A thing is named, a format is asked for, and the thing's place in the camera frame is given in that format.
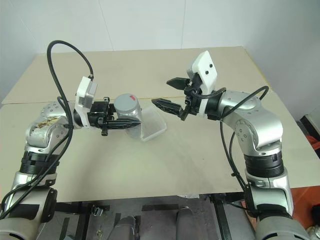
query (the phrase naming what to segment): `floor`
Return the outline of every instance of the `floor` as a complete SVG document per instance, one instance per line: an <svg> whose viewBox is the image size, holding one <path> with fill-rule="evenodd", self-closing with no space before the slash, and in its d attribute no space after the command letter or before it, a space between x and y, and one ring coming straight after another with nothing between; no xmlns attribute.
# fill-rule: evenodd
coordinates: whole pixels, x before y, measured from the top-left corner
<svg viewBox="0 0 320 240"><path fill-rule="evenodd" d="M115 222L126 216L140 217L141 240L174 240L178 208L186 206L193 211L202 240L221 239L214 205L206 195L194 199L179 196L116 199L96 201L95 204L109 205L110 210L105 211L102 216L91 215L87 240L106 240ZM242 209L225 205L224 210L233 240L255 239L254 231ZM68 222L66 235L74 236L78 218L77 215L56 212L52 221L44 226L38 240L63 240L61 232L63 225L66 226L64 222Z"/></svg>

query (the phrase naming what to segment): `beige tabletop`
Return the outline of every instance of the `beige tabletop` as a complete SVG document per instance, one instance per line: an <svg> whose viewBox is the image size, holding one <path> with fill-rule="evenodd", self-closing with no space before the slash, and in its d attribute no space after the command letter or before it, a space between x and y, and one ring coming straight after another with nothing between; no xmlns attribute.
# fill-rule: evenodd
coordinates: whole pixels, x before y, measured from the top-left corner
<svg viewBox="0 0 320 240"><path fill-rule="evenodd" d="M141 107L146 108L151 105L151 97L172 97L169 99L179 104L184 103L182 93L172 90L165 82L173 77L184 77L186 66L202 50L91 52L86 55L96 72L97 99L103 96L114 98L131 92L140 98ZM252 92L266 84L243 48L210 48L210 52L218 72L218 87L226 86L228 89ZM113 60L120 66L106 60L107 56L112 55ZM73 59L73 54L55 56L55 61L58 61L55 64L57 74L61 76L61 83L63 82L65 92L71 100L80 76L75 78L69 73L75 73L72 64L69 68L63 68L61 61L66 61L63 56L70 60ZM110 67L109 70L104 70L99 59L104 61L106 68L110 67L108 64L112 64L113 68L117 69ZM55 100L58 94L47 71L45 58L37 57L0 109L2 196L9 191L14 173L19 170L24 152L25 130L38 117L45 102ZM45 88L30 87L35 83L39 86L41 81ZM262 104L282 121L283 161L289 173L291 187L320 185L320 160L279 97L270 91ZM54 188L58 190L58 201L241 191L235 178L231 177L217 121L193 115L188 116L186 121L181 121L174 115L162 111L159 113L166 121L168 129L147 142L132 139L123 130L111 130L107 137L101 136L98 129L75 130L70 147L57 168L58 176ZM227 140L231 133L231 129L226 126ZM233 154L235 164L244 175L245 161L237 141Z"/></svg>

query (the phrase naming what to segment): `gray cylindrical container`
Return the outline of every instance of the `gray cylindrical container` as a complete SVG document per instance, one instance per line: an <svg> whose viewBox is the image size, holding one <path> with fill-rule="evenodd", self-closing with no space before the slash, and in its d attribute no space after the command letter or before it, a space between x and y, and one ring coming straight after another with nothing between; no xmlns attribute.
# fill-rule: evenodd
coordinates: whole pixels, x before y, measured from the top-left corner
<svg viewBox="0 0 320 240"><path fill-rule="evenodd" d="M118 118L135 118L142 122L141 107L138 98L130 93L118 96L114 101L114 108ZM125 130L132 138L139 139L142 134L142 125L127 128Z"/></svg>

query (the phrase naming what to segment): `metal frame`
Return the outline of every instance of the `metal frame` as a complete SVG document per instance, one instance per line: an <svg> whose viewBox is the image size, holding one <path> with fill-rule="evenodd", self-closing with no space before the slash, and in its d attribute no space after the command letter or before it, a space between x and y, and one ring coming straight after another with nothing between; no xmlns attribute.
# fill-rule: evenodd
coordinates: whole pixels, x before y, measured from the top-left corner
<svg viewBox="0 0 320 240"><path fill-rule="evenodd" d="M243 192L227 192L210 194L210 200L214 205L217 222L222 240L232 240L229 224L224 208L224 202L232 203L244 199Z"/></svg>
<svg viewBox="0 0 320 240"><path fill-rule="evenodd" d="M228 193L213 193L210 194L210 200L214 205L214 210L217 217L217 222L221 234L222 240L232 240L228 219L226 216L224 203L233 203L244 199L243 192L228 192ZM82 201L64 203L58 202L55 207L56 212L63 212L67 214L79 215L79 220L76 228L74 240L86 240L87 231L90 221L90 216L92 214L93 203L84 203ZM110 206L100 206L105 211L110 210Z"/></svg>
<svg viewBox="0 0 320 240"><path fill-rule="evenodd" d="M89 220L94 207L98 206L95 206L93 203L84 203L82 201L76 201L72 203L58 202L55 206L55 211L79 215L74 240L86 240ZM110 210L110 206L100 207L105 211Z"/></svg>

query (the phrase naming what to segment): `clear plastic container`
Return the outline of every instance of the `clear plastic container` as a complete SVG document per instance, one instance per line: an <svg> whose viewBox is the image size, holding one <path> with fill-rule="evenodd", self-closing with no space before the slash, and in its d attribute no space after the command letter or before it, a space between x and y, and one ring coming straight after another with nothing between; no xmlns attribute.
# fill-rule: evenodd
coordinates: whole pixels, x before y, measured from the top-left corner
<svg viewBox="0 0 320 240"><path fill-rule="evenodd" d="M143 142L149 141L162 134L167 129L167 124L153 106L142 110L142 134Z"/></svg>

